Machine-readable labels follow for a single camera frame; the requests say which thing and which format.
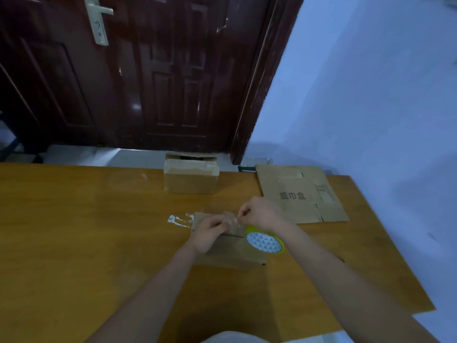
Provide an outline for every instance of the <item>cardboard box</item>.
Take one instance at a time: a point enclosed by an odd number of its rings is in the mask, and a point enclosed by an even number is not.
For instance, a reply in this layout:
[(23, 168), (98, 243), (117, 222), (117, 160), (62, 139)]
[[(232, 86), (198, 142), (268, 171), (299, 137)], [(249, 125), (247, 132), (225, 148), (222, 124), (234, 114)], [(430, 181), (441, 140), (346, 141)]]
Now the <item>cardboard box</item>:
[(168, 153), (165, 155), (165, 191), (183, 194), (214, 194), (218, 187), (216, 154)]
[[(194, 213), (192, 230), (209, 214)], [(245, 237), (220, 235), (207, 253), (197, 256), (195, 265), (224, 267), (246, 271), (266, 265), (266, 254), (254, 248)]]
[(296, 224), (348, 221), (320, 167), (256, 165), (263, 195)]

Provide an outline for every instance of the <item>dark red door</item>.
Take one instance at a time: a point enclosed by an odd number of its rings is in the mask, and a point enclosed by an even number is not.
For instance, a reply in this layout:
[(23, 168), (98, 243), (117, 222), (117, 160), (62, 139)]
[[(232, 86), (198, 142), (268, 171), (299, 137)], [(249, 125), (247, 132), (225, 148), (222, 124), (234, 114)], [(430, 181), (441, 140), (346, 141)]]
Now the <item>dark red door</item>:
[(9, 35), (55, 142), (225, 151), (270, 0), (1, 0)]

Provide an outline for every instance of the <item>white glue residue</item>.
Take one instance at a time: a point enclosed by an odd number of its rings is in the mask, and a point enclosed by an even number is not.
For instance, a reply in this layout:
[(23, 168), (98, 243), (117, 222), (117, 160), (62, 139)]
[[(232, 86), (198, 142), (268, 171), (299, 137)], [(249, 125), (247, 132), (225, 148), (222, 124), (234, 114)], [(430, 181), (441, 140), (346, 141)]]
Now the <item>white glue residue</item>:
[(184, 227), (190, 227), (190, 226), (187, 226), (187, 225), (182, 225), (180, 223), (177, 223), (176, 220), (184, 221), (184, 220), (180, 219), (180, 217), (175, 217), (174, 215), (170, 215), (170, 217), (168, 218), (168, 222), (169, 223), (172, 223), (172, 224), (175, 224), (175, 225), (179, 225), (179, 226), (184, 226)]

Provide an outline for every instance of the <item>door frame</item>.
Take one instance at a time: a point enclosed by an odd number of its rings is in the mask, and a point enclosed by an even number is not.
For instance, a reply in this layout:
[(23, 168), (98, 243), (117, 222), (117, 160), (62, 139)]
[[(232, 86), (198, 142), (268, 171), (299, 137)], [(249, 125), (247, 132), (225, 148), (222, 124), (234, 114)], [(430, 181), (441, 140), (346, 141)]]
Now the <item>door frame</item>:
[(239, 165), (243, 159), (302, 3), (303, 0), (270, 1), (248, 83), (244, 89), (238, 124), (229, 146), (234, 165)]

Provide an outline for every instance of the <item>cardboard sheet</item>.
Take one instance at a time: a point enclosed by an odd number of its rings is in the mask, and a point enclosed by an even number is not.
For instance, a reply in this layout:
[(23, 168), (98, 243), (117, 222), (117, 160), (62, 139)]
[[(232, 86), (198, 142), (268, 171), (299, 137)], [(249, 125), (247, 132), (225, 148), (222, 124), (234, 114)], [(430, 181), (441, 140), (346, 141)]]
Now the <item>cardboard sheet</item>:
[(216, 154), (167, 153), (164, 164), (165, 191), (213, 194), (217, 190), (219, 166)]
[(348, 221), (320, 167), (256, 165), (263, 195), (296, 224)]
[[(196, 212), (192, 223), (194, 230), (209, 214)], [(245, 237), (220, 235), (207, 253), (197, 256), (196, 265), (249, 270), (266, 265), (266, 254), (251, 246)]]

